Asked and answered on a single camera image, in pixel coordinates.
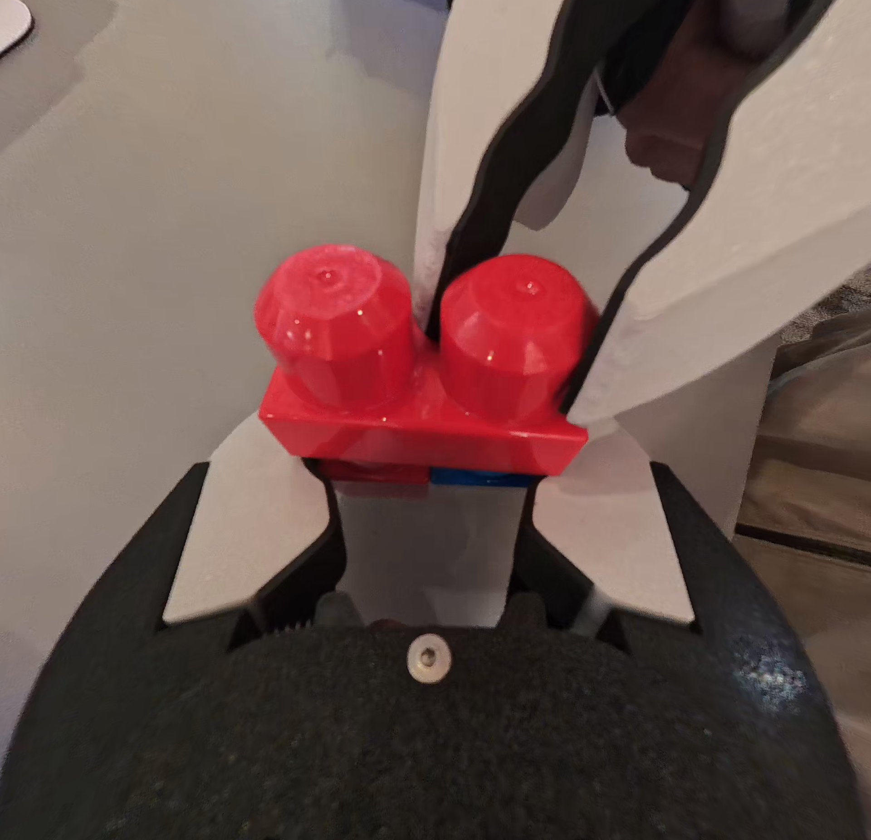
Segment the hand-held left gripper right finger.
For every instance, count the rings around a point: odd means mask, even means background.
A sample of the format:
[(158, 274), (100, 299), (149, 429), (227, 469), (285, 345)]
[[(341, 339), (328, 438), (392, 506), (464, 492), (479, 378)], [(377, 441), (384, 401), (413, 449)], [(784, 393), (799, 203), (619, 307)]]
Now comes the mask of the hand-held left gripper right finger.
[(650, 460), (616, 421), (595, 424), (561, 475), (528, 490), (518, 579), (552, 627), (575, 634), (596, 634), (614, 610), (694, 621)]

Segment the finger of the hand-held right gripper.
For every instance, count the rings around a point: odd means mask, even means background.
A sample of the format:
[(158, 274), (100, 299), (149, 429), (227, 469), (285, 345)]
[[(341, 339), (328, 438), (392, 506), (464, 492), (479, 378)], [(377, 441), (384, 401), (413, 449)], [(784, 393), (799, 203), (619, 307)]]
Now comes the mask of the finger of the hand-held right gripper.
[(709, 375), (869, 258), (869, 0), (811, 0), (725, 102), (678, 217), (606, 304), (567, 417)]
[(693, 0), (452, 0), (430, 98), (416, 223), (416, 316), (507, 247), (617, 279), (686, 194), (619, 159), (610, 114), (650, 79)]

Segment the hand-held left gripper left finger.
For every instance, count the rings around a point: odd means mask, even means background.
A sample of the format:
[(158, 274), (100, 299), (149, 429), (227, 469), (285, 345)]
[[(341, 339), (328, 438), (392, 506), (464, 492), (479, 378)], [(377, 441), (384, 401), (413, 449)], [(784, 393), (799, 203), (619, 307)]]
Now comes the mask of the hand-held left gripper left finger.
[(301, 624), (347, 567), (334, 487), (253, 414), (212, 453), (162, 614), (168, 626), (242, 610)]

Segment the red single-stud block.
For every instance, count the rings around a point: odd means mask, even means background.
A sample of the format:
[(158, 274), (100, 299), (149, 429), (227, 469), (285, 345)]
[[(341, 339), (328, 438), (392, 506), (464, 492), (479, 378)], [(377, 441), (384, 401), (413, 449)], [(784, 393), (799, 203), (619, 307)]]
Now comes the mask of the red single-stud block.
[(425, 497), (430, 485), (428, 466), (354, 463), (321, 459), (318, 470), (336, 492), (348, 497)]

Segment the blue single-stud block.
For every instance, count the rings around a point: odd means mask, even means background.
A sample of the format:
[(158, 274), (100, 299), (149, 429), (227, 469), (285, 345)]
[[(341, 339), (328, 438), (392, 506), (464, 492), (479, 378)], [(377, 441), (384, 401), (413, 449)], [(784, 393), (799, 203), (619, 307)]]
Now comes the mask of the blue single-stud block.
[(490, 488), (522, 488), (534, 485), (541, 478), (514, 472), (488, 472), (481, 470), (433, 467), (430, 484), (433, 486), (477, 486)]

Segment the red two-stud block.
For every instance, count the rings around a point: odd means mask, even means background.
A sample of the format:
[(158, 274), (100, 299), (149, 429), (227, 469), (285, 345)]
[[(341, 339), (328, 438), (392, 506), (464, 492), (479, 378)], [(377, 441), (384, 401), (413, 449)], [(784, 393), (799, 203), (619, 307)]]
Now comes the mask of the red two-stud block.
[(292, 456), (558, 476), (589, 441), (560, 410), (599, 318), (537, 255), (462, 273), (418, 326), (406, 276), (362, 248), (312, 246), (268, 277), (254, 323), (276, 367), (259, 418)]

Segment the person's right hand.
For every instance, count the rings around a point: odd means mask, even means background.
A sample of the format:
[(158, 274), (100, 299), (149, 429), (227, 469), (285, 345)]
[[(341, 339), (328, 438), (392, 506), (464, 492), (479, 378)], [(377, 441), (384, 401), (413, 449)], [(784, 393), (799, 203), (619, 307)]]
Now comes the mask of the person's right hand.
[(629, 161), (683, 188), (695, 179), (715, 116), (716, 11), (716, 0), (692, 0), (651, 78), (618, 116)]

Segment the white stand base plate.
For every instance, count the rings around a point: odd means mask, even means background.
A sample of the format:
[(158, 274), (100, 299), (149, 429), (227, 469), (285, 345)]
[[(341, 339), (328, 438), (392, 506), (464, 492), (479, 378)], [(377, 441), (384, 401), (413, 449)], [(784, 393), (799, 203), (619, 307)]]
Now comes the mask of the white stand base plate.
[(1, 57), (23, 42), (31, 32), (34, 19), (21, 0), (1, 0)]

